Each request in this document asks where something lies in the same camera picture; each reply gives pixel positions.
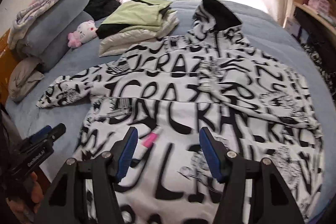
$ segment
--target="blue bedspread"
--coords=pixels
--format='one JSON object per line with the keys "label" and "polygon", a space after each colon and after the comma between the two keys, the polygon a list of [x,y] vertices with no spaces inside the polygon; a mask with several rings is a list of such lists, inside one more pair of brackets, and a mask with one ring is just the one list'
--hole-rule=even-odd
{"label": "blue bedspread", "polygon": [[[251,45],[269,53],[281,62],[291,66],[307,79],[311,92],[316,116],[322,125],[324,133],[325,170],[324,184],[320,200],[315,207],[319,213],[336,193],[336,110],[331,95],[320,77],[314,64],[301,49],[300,45],[281,28],[269,15],[249,6],[229,1],[223,2],[243,22],[243,33],[250,40]],[[183,35],[192,28],[192,16],[199,0],[178,0],[171,6],[178,11],[179,25],[171,33]],[[66,134],[55,144],[54,154],[45,161],[41,168],[49,178],[54,178],[64,161],[72,155],[75,148],[79,129],[90,107],[89,99],[64,107],[52,109],[39,109],[36,101],[47,89],[48,85],[59,75],[74,75],[88,67],[116,60],[118,56],[98,57],[99,39],[84,44],[67,54],[45,78],[33,89],[31,93],[19,104],[10,99],[6,102],[6,109],[12,116],[22,137],[36,133],[39,129],[49,124],[55,126],[62,122],[67,127]]]}

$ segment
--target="black and white patterned fabric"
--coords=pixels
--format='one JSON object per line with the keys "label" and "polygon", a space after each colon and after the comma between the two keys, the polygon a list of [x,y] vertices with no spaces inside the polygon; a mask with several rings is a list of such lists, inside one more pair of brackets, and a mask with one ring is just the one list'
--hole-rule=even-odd
{"label": "black and white patterned fabric", "polygon": [[[319,197],[322,133],[305,78],[251,47],[240,20],[216,0],[202,1],[185,36],[143,42],[118,61],[60,76],[37,105],[87,95],[91,108],[74,157],[110,150],[129,126],[139,133],[127,176],[115,185],[126,223],[212,223],[223,185],[200,148],[203,126],[246,159],[272,159],[304,219]],[[144,145],[151,132],[160,133]],[[244,222],[250,196],[247,183]],[[88,194],[92,219],[93,199]]]}

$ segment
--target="hello kitty plush toy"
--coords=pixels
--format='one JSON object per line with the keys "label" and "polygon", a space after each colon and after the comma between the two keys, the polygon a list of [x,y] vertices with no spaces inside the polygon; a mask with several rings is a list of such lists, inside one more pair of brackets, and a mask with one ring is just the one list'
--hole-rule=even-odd
{"label": "hello kitty plush toy", "polygon": [[68,34],[68,47],[78,48],[82,44],[90,41],[97,36],[96,26],[93,20],[79,24],[77,30]]}

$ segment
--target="cushion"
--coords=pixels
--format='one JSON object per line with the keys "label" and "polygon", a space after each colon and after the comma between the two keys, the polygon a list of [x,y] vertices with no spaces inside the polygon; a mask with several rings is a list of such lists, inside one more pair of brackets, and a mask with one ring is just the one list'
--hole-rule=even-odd
{"label": "cushion", "polygon": [[93,20],[92,16],[82,11],[58,36],[46,47],[38,57],[41,59],[40,71],[45,73],[53,68],[69,50],[68,34],[77,30],[79,24]]}
{"label": "cushion", "polygon": [[28,57],[13,70],[9,78],[8,93],[14,102],[21,101],[43,79],[44,75],[34,70],[39,63],[38,58]]}
{"label": "cushion", "polygon": [[25,37],[18,41],[17,51],[39,56],[83,11],[88,2],[89,0],[59,0],[30,26]]}

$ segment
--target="metal bolt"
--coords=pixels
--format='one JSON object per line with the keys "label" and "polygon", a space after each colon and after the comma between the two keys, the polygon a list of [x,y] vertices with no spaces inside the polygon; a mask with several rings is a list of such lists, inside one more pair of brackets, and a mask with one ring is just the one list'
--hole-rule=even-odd
{"label": "metal bolt", "polygon": [[263,164],[266,164],[266,165],[270,165],[272,163],[272,161],[269,158],[264,158],[262,162]]}
{"label": "metal bolt", "polygon": [[110,151],[104,151],[103,153],[101,153],[101,156],[106,159],[106,158],[111,156],[111,152]]}
{"label": "metal bolt", "polygon": [[237,157],[237,153],[234,152],[234,151],[229,151],[228,153],[226,153],[226,155],[229,157],[229,158],[235,158]]}
{"label": "metal bolt", "polygon": [[67,165],[73,165],[76,162],[74,158],[67,159]]}

